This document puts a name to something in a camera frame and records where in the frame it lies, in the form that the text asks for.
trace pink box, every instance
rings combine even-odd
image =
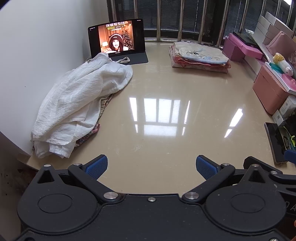
[[[240,62],[245,57],[245,54],[228,37],[225,39],[222,51],[232,61]]]
[[[257,75],[253,90],[266,111],[273,115],[290,95],[273,73],[263,65]]]
[[[262,53],[259,49],[256,49],[251,46],[245,45],[238,37],[236,37],[234,34],[229,34],[229,39],[237,46],[239,49],[247,56],[253,57],[253,58],[262,58]]]

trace stack of folded clothes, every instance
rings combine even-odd
[[[220,49],[191,42],[175,42],[170,47],[172,67],[228,73],[229,59]]]

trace smartphone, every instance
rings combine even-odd
[[[264,124],[272,157],[274,159],[275,164],[286,163],[287,161],[284,159],[284,152],[286,150],[282,135],[280,133],[279,127],[275,123],[266,122]]]

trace woman on screen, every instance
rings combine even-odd
[[[121,51],[128,50],[128,47],[123,45],[124,45],[124,42],[123,42],[122,36],[120,34],[112,34],[110,36],[110,41],[109,41],[109,48],[111,50],[107,51],[106,53],[114,53],[114,52],[121,52]]]

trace white cloth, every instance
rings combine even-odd
[[[177,54],[182,58],[209,64],[225,64],[228,58],[220,49],[189,42],[174,43]]]
[[[38,111],[31,132],[37,157],[69,157],[76,140],[98,121],[102,97],[123,89],[132,76],[130,65],[113,62],[106,53],[67,72]]]

